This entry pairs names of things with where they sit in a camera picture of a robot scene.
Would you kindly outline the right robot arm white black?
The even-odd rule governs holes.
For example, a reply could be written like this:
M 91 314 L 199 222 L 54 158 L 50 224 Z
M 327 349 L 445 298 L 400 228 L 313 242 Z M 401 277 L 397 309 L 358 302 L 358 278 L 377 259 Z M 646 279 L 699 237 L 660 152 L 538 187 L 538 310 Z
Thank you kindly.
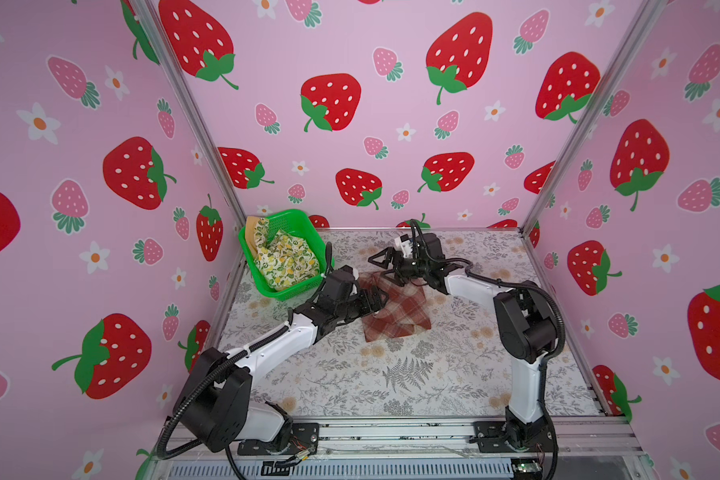
M 368 262 L 402 287 L 415 280 L 445 295 L 494 310 L 499 339 L 511 356 L 512 391 L 498 439 L 515 451 L 558 451 L 557 435 L 546 406 L 548 362 L 560 355 L 566 332 L 552 296 L 532 281 L 509 282 L 474 271 L 464 258 L 443 253 L 439 237 L 408 222 L 410 232 L 370 256 Z

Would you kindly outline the red plaid skirt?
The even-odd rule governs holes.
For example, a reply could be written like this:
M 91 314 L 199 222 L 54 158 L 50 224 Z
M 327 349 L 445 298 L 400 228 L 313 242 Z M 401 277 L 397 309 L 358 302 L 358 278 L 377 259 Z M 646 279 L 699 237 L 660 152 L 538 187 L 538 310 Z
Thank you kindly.
M 382 277 L 380 273 L 361 274 L 359 284 L 363 288 L 376 286 L 389 296 L 383 309 L 362 319 L 367 343 L 408 337 L 432 328 L 422 286 L 409 283 L 400 287 Z

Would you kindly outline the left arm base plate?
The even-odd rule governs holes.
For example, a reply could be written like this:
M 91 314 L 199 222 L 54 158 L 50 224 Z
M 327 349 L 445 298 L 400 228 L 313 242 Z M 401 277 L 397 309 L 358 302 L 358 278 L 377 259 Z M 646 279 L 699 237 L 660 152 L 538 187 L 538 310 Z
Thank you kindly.
M 314 453 L 319 442 L 319 423 L 286 423 L 272 441 L 243 440 L 238 444 L 238 456 L 297 455 Z

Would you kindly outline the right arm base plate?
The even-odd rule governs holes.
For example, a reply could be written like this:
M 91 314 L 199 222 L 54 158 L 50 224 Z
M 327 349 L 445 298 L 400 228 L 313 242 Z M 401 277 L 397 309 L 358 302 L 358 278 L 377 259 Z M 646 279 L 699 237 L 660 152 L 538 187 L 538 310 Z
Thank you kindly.
M 473 424 L 473 436 L 481 453 L 552 453 L 556 437 L 543 420 L 530 424 L 522 422 L 478 421 Z

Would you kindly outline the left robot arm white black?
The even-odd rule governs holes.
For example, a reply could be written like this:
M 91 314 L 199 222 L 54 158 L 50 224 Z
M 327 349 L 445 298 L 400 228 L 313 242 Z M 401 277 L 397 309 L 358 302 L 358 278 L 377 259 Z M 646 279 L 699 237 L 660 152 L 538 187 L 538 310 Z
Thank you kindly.
M 289 310 L 280 326 L 242 347 L 205 350 L 161 430 L 156 458 L 172 459 L 198 446 L 217 453 L 234 442 L 257 442 L 274 453 L 287 450 L 293 419 L 272 402 L 253 401 L 254 385 L 337 327 L 381 311 L 388 300 L 376 286 L 361 287 L 353 267 L 329 266 L 316 291 Z

